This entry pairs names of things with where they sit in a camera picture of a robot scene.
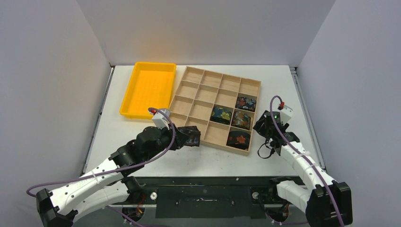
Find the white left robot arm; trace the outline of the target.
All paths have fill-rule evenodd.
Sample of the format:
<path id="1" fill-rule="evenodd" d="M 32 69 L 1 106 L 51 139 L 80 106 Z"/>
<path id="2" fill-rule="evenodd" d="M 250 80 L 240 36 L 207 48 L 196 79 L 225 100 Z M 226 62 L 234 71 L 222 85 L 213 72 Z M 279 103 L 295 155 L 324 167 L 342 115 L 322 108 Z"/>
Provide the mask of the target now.
<path id="1" fill-rule="evenodd" d="M 146 127 L 79 181 L 37 192 L 36 205 L 43 225 L 70 227 L 78 219 L 105 206 L 138 202 L 141 190 L 131 173 L 162 151 L 182 148 L 188 139 L 189 135 L 175 126 L 171 129 Z"/>

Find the yellow plastic tray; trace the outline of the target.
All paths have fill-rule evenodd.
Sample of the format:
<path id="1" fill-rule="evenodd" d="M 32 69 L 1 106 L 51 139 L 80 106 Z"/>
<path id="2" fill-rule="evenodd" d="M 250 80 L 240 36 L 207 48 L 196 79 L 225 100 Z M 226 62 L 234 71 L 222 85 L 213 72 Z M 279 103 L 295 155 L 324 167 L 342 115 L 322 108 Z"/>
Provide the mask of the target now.
<path id="1" fill-rule="evenodd" d="M 175 73 L 174 63 L 135 63 L 120 115 L 129 119 L 150 120 L 150 107 L 167 108 L 172 98 Z"/>

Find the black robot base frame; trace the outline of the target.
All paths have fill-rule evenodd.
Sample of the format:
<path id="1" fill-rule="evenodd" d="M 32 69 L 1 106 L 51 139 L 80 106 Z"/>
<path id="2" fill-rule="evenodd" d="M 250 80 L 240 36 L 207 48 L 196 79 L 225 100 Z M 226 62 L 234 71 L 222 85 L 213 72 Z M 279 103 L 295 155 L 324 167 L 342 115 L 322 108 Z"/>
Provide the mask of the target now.
<path id="1" fill-rule="evenodd" d="M 145 208 L 157 218 L 280 218 L 285 205 L 295 204 L 280 189 L 304 188 L 299 177 L 138 177 L 125 180 L 127 199 L 112 202 L 139 220 Z"/>

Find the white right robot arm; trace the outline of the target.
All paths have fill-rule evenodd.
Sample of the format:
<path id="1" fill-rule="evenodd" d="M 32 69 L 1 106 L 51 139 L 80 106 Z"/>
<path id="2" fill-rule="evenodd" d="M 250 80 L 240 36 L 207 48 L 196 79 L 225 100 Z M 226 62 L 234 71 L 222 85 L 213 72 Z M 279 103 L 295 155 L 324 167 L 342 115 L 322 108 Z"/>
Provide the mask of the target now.
<path id="1" fill-rule="evenodd" d="M 345 182 L 337 182 L 307 153 L 296 134 L 287 132 L 280 112 L 265 111 L 253 129 L 297 173 L 305 187 L 288 177 L 272 182 L 267 196 L 274 203 L 282 199 L 303 211 L 311 227 L 345 227 L 353 223 L 351 189 Z"/>

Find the wooden compartment organizer box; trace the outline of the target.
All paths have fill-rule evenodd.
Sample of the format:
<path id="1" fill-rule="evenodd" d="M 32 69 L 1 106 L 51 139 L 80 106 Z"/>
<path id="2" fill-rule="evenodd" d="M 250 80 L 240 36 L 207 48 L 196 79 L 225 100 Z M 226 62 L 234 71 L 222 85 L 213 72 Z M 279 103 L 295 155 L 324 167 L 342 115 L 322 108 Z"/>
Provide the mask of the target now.
<path id="1" fill-rule="evenodd" d="M 176 126 L 196 126 L 206 146 L 250 154 L 261 82 L 187 66 L 169 106 Z"/>

